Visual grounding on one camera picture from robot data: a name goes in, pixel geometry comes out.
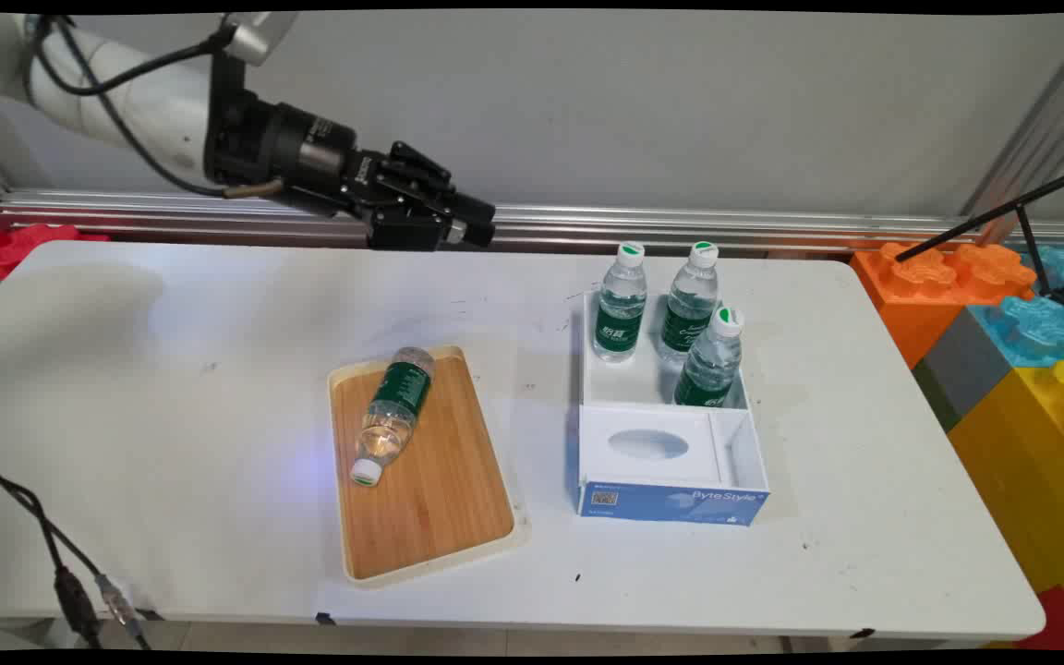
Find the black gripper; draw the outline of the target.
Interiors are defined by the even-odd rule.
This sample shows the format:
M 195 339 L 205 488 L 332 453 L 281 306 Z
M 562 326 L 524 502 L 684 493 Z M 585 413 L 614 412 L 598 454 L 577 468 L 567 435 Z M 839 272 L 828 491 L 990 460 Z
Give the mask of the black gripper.
M 361 151 L 356 132 L 284 103 L 261 103 L 266 124 L 260 164 L 283 182 L 275 201 L 322 216 L 346 214 L 369 222 L 375 251 L 486 248 L 497 207 L 462 193 L 452 174 L 406 142 L 387 152 Z M 379 182 L 388 161 L 388 187 Z M 425 207 L 405 207 L 405 197 Z

